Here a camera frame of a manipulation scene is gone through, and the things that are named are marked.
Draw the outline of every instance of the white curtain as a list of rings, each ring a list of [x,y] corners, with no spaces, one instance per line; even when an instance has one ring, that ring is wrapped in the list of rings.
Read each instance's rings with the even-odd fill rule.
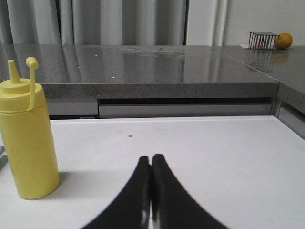
[[[183,45],[187,0],[0,0],[0,42]]]

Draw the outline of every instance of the gray countertop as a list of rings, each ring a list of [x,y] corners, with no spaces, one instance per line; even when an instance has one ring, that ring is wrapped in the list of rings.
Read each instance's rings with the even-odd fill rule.
[[[14,59],[40,63],[47,98],[255,98],[278,96],[305,113],[305,46],[286,51],[239,46],[3,44],[1,79]]]

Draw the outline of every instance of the metal wire rack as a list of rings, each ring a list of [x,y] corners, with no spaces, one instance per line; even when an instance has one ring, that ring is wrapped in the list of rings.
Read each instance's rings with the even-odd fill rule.
[[[250,32],[248,49],[275,49],[278,34],[272,32]]]

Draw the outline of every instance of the orange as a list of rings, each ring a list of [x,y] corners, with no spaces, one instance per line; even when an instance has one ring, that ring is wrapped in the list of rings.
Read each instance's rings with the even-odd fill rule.
[[[279,36],[276,36],[274,45],[277,49],[288,49],[292,44],[292,36],[289,33],[281,33]]]

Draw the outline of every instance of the yellow squeeze bottle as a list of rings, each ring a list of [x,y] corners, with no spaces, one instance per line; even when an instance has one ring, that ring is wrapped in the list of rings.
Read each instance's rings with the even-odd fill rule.
[[[10,80],[0,83],[0,130],[19,195],[36,199],[54,191],[59,172],[43,88],[35,83],[38,62],[29,57],[30,79],[8,60]]]

